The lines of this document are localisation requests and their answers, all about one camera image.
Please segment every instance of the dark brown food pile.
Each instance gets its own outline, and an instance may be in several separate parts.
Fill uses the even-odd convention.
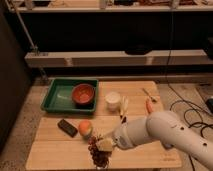
[[[152,3],[149,0],[138,0],[141,6],[169,6],[170,2]],[[180,5],[197,5],[193,0],[180,0]]]
[[[89,143],[88,150],[90,151],[93,163],[96,165],[96,167],[106,168],[107,165],[109,164],[109,156],[111,155],[111,152],[104,152],[98,150],[96,142],[101,139],[103,138],[101,138],[100,136],[99,137],[92,136],[88,141]]]

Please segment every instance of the wooden table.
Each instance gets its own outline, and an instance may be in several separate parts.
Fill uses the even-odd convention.
[[[70,138],[57,127],[61,118],[78,127],[82,119],[91,120],[95,134],[105,134],[119,124],[118,113],[110,113],[106,109],[104,97],[110,91],[118,91],[129,99],[127,119],[132,120],[147,115],[145,101],[147,95],[141,90],[145,88],[158,100],[153,104],[154,110],[163,110],[161,99],[154,82],[124,81],[99,82],[99,96],[96,112],[92,116],[85,115],[45,115],[32,145],[27,170],[77,170],[95,169],[88,151],[88,144],[77,134]],[[174,168],[181,167],[181,160],[176,149],[165,150],[159,141],[138,146],[135,149],[122,151],[116,148],[110,157],[109,169],[138,168]]]

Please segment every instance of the orange fruit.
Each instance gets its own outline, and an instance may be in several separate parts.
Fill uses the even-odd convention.
[[[92,123],[89,120],[82,120],[78,125],[78,131],[83,136],[89,136],[92,133]]]

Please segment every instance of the terrazzo floor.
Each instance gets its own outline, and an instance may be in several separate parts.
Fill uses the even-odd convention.
[[[169,109],[170,105],[179,100],[179,98],[168,88],[167,84],[157,84],[160,96],[165,109]],[[202,98],[196,90],[195,84],[172,84],[174,89],[180,93],[185,99],[190,100],[199,106],[206,108]],[[40,121],[41,116],[44,112],[35,112],[40,108],[40,101],[42,101],[45,92],[47,91],[46,86],[34,85],[31,87],[28,96],[26,97],[25,103],[20,111],[20,114],[16,120],[16,123],[12,129],[12,132],[8,138],[6,146],[0,156],[0,171],[25,171],[25,163],[30,152],[32,142],[35,137],[35,133]],[[180,115],[183,120],[183,113],[189,107],[184,103],[176,104],[173,111]],[[213,123],[213,118],[202,115],[204,121],[207,123]],[[187,115],[190,122],[199,121],[197,115],[193,112]],[[205,137],[213,141],[212,130],[207,129],[205,131]],[[183,162],[183,166],[178,169],[161,169],[162,171],[191,171],[191,165],[189,163],[188,156],[185,153],[180,152],[180,156]],[[196,171],[207,171],[205,167],[193,160]]]

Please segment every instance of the green tray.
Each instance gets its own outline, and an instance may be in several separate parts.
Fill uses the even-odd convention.
[[[95,98],[92,104],[79,107],[71,100],[74,86],[88,83],[95,88]],[[95,111],[98,97],[98,80],[78,78],[56,78],[51,82],[49,90],[42,102],[41,109],[50,113],[87,113]]]

